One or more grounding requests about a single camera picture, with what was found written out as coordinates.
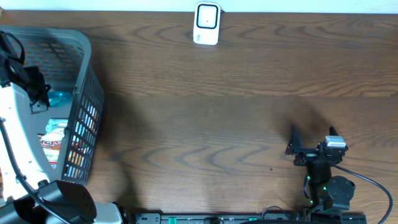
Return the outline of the light teal wipes packet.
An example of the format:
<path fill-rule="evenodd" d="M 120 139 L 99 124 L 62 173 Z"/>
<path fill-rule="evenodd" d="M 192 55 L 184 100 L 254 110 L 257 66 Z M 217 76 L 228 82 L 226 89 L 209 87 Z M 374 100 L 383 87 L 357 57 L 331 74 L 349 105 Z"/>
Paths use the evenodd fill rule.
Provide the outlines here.
<path fill-rule="evenodd" d="M 49 119 L 45 127 L 45 133 L 49 134 L 58 129 L 64 130 L 67 127 L 67 125 L 68 125 L 67 119 Z"/>

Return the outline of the red orange snack bar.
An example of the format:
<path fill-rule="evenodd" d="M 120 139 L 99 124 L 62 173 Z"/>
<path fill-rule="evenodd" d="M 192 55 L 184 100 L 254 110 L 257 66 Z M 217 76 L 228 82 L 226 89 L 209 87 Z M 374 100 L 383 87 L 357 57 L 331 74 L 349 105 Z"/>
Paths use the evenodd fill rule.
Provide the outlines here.
<path fill-rule="evenodd" d="M 57 168 L 62 139 L 64 136 L 64 134 L 57 132 L 38 135 L 40 145 L 42 146 L 45 156 L 54 170 Z"/>

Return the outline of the teal mouthwash bottle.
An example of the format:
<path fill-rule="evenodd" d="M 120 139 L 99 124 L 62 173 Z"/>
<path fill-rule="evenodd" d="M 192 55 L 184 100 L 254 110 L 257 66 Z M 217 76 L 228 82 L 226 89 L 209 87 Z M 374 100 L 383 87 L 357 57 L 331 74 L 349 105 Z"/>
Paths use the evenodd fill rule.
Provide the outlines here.
<path fill-rule="evenodd" d="M 50 91 L 48 92 L 50 107 L 63 107 L 72 100 L 72 94 L 66 91 Z"/>

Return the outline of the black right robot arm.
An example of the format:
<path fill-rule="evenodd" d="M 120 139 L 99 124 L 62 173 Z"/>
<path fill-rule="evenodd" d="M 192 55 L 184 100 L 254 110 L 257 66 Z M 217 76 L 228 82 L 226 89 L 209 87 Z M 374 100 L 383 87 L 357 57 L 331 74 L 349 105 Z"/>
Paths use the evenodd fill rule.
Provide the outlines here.
<path fill-rule="evenodd" d="M 298 129 L 294 126 L 285 150 L 294 155 L 294 165 L 307 168 L 303 183 L 304 196 L 310 199 L 314 212 L 343 212 L 349 210 L 355 184 L 342 176 L 333 176 L 331 168 L 343 160 L 348 146 L 335 128 L 315 148 L 301 145 Z"/>

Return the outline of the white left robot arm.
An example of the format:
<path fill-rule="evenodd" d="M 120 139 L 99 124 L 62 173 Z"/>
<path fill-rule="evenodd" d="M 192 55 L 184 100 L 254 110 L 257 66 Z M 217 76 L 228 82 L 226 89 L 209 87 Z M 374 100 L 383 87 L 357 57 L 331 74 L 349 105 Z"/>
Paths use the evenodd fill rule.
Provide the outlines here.
<path fill-rule="evenodd" d="M 81 32 L 1 27 L 2 223 L 123 223 L 86 189 L 104 91 Z"/>

